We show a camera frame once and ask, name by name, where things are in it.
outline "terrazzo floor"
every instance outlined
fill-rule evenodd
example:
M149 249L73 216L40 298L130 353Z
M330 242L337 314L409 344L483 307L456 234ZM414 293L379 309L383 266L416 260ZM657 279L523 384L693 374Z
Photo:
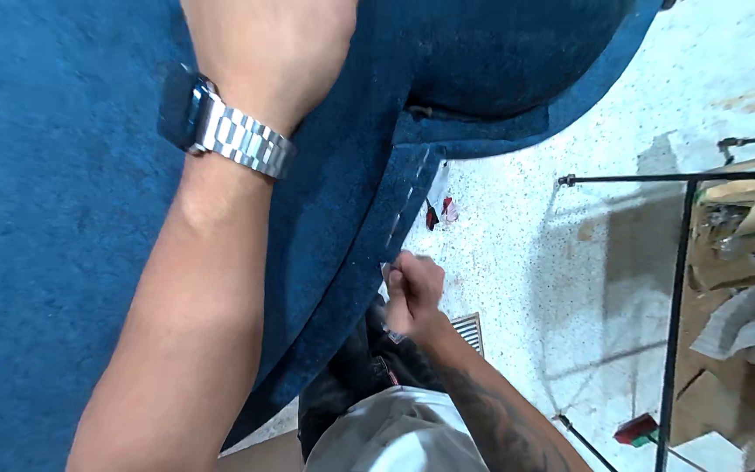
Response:
M722 165L716 142L729 136L755 136L755 2L685 0L657 16L622 78L567 130L453 162L459 220L431 232L422 209L405 243L445 268L445 312L480 313L488 361L542 413L565 413L619 470L654 469L654 446L612 434L641 413L657 417L682 187L555 179L707 170ZM292 405L237 448L295 426ZM709 470L742 470L719 437L683 450ZM675 458L668 469L694 470Z

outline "tattoo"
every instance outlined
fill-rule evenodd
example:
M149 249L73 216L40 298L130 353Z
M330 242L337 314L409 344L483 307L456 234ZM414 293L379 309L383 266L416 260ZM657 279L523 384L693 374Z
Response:
M567 472L570 467L550 439L497 392L450 367L438 369L456 409L491 472Z

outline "floor vent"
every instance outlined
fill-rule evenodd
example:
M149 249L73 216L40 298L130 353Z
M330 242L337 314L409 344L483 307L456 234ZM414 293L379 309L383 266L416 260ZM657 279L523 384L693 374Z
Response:
M480 328L480 314L463 316L450 322L459 335L465 339L473 349L477 349L482 357L485 354L482 351L482 329Z

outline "watch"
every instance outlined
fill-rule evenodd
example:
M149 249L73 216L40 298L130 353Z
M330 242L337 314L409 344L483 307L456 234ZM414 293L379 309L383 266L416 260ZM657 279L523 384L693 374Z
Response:
M159 107L161 134L193 156L214 151L275 179L287 175L296 146L217 95L217 86L184 64L169 66Z

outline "hand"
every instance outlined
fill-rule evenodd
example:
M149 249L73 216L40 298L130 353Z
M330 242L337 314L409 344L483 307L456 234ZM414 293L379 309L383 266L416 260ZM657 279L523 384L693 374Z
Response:
M357 0L181 0L226 105L289 136L340 75Z
M431 258L402 252L387 278L389 329L408 336L423 348L455 332L447 316L439 311L444 284L445 271Z

